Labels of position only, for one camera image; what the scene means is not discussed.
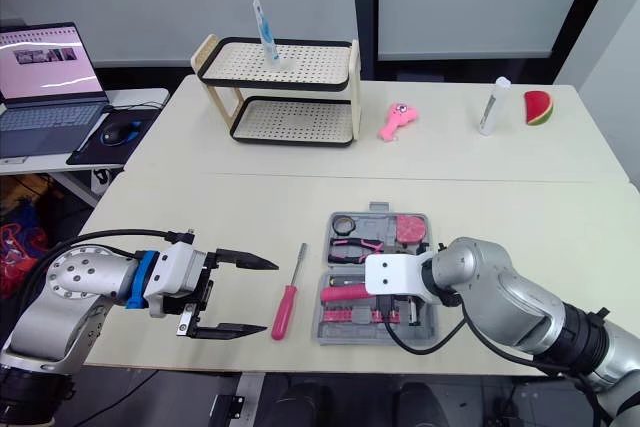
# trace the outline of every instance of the red screwdriver handle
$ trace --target red screwdriver handle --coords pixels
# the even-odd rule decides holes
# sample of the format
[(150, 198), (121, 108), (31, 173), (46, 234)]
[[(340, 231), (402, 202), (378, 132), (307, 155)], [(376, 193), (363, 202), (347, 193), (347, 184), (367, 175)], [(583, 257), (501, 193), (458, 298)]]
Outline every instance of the red screwdriver handle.
[(278, 306), (278, 312), (276, 318), (273, 321), (273, 327), (271, 328), (271, 338), (273, 340), (282, 340), (287, 333), (287, 327), (289, 326), (289, 319), (291, 318), (291, 312), (293, 311), (293, 301), (296, 297), (295, 285), (286, 285), (284, 287), (284, 294), (280, 300)]
[(369, 299), (373, 297), (364, 284), (345, 285), (341, 287), (325, 287), (320, 292), (322, 302), (333, 302), (336, 300)]

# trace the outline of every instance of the computer mouse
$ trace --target computer mouse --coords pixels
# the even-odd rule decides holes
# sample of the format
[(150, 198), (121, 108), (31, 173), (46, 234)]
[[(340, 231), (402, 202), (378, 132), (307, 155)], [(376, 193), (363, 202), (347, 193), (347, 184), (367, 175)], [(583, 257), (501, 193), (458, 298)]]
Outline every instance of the computer mouse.
[(142, 122), (134, 120), (132, 122), (112, 122), (108, 124), (100, 135), (100, 142), (109, 147), (126, 144), (140, 135)]

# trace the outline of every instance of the gray toolbox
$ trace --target gray toolbox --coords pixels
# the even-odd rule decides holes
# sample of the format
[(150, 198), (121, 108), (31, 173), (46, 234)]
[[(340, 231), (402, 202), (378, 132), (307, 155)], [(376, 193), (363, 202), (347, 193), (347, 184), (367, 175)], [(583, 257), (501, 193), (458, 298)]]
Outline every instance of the gray toolbox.
[[(364, 259), (371, 253), (415, 255), (433, 250), (427, 217), (390, 212), (385, 202), (372, 202), (369, 212), (335, 212), (329, 219), (325, 245), (329, 271), (320, 279), (313, 336), (322, 345), (394, 345), (377, 310), (376, 297), (367, 296), (364, 290)], [(347, 290), (337, 291), (336, 287)], [(348, 300), (330, 300), (343, 298), (347, 292)], [(438, 339), (434, 306), (415, 297), (395, 298), (391, 326), (403, 341), (418, 349)]]

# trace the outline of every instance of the perforated shelf tray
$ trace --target perforated shelf tray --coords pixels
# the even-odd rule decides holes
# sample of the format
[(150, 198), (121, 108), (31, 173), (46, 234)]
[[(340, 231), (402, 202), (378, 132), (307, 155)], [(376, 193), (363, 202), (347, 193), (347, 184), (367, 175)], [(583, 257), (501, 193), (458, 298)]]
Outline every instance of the perforated shelf tray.
[(198, 70), (207, 85), (339, 92), (349, 83), (350, 42), (276, 39), (289, 69), (265, 65), (260, 39), (222, 39)]
[(348, 100), (249, 97), (231, 127), (240, 142), (346, 147), (353, 140)]

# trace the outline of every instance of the screwdriver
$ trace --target screwdriver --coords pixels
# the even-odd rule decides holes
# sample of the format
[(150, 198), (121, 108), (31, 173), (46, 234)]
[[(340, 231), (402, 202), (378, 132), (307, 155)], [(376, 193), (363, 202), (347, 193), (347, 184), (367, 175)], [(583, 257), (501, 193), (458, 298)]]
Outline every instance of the screwdriver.
[(304, 258), (304, 254), (307, 251), (307, 244), (304, 242), (300, 245), (300, 252), (298, 252), (298, 262), (296, 263), (296, 268), (293, 271), (293, 278), (291, 279), (291, 284), (284, 286), (284, 294), (282, 299), (280, 300), (280, 305), (278, 306), (278, 312), (276, 313), (276, 318), (273, 321), (273, 327), (271, 328), (271, 338), (273, 340), (282, 340), (287, 333), (287, 327), (289, 326), (289, 319), (291, 318), (291, 311), (293, 310), (293, 301), (296, 297), (296, 275), (298, 275), (298, 269), (300, 269), (300, 265), (302, 264), (302, 259)]

